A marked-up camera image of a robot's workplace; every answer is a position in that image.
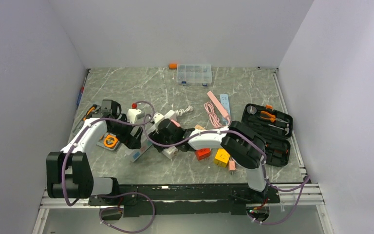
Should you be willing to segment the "light blue power strip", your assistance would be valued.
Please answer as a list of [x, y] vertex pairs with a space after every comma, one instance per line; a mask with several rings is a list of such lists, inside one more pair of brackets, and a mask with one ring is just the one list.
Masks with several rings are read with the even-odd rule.
[[228, 117], [231, 118], [228, 94], [220, 94], [220, 103], [227, 112]]

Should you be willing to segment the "white power strip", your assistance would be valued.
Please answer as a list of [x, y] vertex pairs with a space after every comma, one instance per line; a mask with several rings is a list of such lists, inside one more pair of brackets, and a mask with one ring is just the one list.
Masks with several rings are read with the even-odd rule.
[[[174, 119], [177, 121], [177, 114], [174, 110], [168, 111], [166, 114], [164, 114], [165, 118], [167, 119]], [[153, 133], [155, 131], [153, 126], [153, 120], [151, 118], [151, 126], [144, 130], [141, 135], [140, 143], [141, 148], [140, 149], [127, 149], [125, 151], [125, 156], [127, 159], [130, 160], [130, 162], [135, 162], [147, 149], [149, 149], [154, 144], [146, 137], [148, 134]]]

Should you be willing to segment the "pink power strip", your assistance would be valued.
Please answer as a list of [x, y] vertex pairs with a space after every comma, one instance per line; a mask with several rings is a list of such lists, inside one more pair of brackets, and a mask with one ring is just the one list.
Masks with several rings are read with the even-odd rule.
[[210, 98], [211, 102], [214, 104], [216, 109], [220, 112], [224, 120], [225, 121], [229, 120], [230, 118], [228, 117], [227, 112], [225, 111], [225, 109], [220, 103], [220, 98], [217, 98], [212, 91], [208, 91], [207, 96]]

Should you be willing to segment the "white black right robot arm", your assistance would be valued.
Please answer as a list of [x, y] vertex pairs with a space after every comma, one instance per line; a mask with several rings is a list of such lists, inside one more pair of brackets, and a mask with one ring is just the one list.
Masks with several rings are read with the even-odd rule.
[[158, 151], [170, 147], [182, 152], [224, 149], [236, 163], [246, 168], [251, 200], [261, 202], [268, 195], [265, 139], [239, 121], [219, 129], [200, 130], [179, 127], [166, 118], [148, 138]]

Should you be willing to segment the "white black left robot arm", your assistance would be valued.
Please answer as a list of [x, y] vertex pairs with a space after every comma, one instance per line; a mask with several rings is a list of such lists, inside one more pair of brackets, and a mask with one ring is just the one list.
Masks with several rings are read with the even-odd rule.
[[114, 177], [94, 177], [88, 156], [106, 134], [113, 134], [129, 149], [141, 148], [143, 129], [136, 128], [137, 109], [121, 112], [121, 105], [105, 99], [98, 107], [82, 118], [81, 128], [75, 137], [58, 152], [50, 152], [46, 158], [47, 193], [50, 198], [84, 199], [93, 195], [109, 205], [117, 203], [121, 192]]

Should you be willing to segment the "pink cube socket adapter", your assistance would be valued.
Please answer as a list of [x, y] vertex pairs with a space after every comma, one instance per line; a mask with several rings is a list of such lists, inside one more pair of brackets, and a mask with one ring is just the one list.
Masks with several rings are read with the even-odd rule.
[[228, 162], [228, 170], [233, 175], [236, 172], [236, 163], [233, 160]]

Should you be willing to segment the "red cube socket adapter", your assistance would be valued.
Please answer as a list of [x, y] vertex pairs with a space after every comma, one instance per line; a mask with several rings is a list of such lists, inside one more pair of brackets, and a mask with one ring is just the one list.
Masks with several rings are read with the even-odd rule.
[[196, 156], [197, 160], [200, 161], [200, 160], [203, 160], [203, 159], [206, 159], [206, 158], [210, 157], [211, 149], [210, 148], [203, 148], [203, 149], [196, 150], [194, 153], [195, 153], [195, 156]]

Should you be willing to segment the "white cube socket adapter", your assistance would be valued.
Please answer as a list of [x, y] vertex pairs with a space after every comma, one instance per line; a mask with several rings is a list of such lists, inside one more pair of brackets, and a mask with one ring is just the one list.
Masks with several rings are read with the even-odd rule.
[[169, 147], [162, 151], [162, 154], [168, 159], [173, 160], [173, 158], [178, 154], [179, 150], [176, 147]]

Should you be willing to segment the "yellow cube socket adapter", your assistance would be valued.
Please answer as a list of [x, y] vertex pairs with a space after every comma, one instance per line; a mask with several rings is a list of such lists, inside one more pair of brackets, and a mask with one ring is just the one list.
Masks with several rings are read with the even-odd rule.
[[224, 149], [218, 149], [214, 158], [214, 163], [217, 166], [225, 168], [230, 160], [230, 154]]

